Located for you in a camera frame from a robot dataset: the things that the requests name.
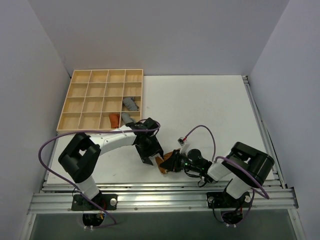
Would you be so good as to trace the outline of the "brown underwear cream waistband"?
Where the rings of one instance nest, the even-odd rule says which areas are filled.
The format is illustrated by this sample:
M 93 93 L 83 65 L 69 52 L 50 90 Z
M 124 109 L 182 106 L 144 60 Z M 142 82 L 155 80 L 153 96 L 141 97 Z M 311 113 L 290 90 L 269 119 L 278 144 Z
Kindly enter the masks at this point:
M 156 156 L 155 161 L 161 174 L 166 175 L 168 172 L 178 173 L 182 170 L 180 162 L 180 149 L 174 149 L 161 156 Z

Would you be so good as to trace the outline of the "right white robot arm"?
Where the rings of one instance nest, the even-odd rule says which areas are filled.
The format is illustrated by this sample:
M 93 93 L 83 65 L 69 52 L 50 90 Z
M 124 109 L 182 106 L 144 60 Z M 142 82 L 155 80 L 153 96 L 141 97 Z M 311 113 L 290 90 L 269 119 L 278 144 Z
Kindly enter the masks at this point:
M 249 189 L 265 199 L 269 195 L 263 188 L 267 176 L 271 172 L 275 160 L 256 148 L 242 142 L 236 142 L 227 156 L 217 156 L 212 161 L 205 159 L 199 149 L 185 151 L 187 144 L 181 149 L 175 149 L 157 157 L 158 167 L 164 172 L 181 172 L 191 178 L 199 178 L 206 183 L 217 183 L 224 177 L 233 174 L 234 178 L 228 183 L 222 193 L 223 203 L 234 206 L 240 201 L 240 197 Z

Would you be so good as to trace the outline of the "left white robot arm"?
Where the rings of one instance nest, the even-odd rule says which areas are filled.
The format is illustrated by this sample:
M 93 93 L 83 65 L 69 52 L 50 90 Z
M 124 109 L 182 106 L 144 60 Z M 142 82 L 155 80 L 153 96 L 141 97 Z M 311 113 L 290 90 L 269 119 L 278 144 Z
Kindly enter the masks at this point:
M 160 124 L 152 118 L 130 122 L 109 133 L 76 133 L 58 157 L 58 162 L 84 194 L 83 204 L 95 210 L 101 203 L 101 191 L 93 172 L 100 156 L 126 146 L 134 146 L 144 164 L 152 165 L 150 158 L 164 156 L 156 137 Z

